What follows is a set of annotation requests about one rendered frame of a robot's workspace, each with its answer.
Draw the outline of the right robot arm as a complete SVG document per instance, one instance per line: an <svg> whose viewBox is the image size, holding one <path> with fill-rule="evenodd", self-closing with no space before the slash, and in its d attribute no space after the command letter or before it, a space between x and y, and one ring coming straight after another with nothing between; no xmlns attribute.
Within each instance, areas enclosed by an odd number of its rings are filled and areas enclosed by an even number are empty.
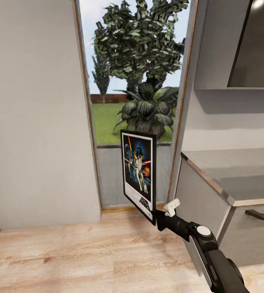
<svg viewBox="0 0 264 293"><path fill-rule="evenodd" d="M213 293L250 293L244 286L243 277L236 264L218 249L218 243L208 227L187 222L176 215L179 200L164 205L166 212L156 209L158 230L166 227L190 242L204 277Z"/></svg>

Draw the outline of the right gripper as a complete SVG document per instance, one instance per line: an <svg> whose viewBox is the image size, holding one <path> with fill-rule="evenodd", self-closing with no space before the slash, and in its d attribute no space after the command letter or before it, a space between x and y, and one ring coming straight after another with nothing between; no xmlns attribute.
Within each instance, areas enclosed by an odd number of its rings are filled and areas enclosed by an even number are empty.
<svg viewBox="0 0 264 293"><path fill-rule="evenodd" d="M168 215L165 215L164 211L156 209L156 212L151 211L151 214L156 218L156 225L158 230L162 231L166 227L173 231L174 233L177 233L177 227L178 224L181 220L183 220L181 217L176 215L176 209L175 210L175 215L170 217Z"/></svg>

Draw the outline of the poster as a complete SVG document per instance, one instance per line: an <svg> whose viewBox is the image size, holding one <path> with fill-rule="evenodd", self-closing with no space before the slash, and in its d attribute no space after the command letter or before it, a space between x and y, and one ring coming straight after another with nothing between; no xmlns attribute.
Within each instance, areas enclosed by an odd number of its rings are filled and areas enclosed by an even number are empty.
<svg viewBox="0 0 264 293"><path fill-rule="evenodd" d="M124 195L156 226L157 135L120 130Z"/></svg>

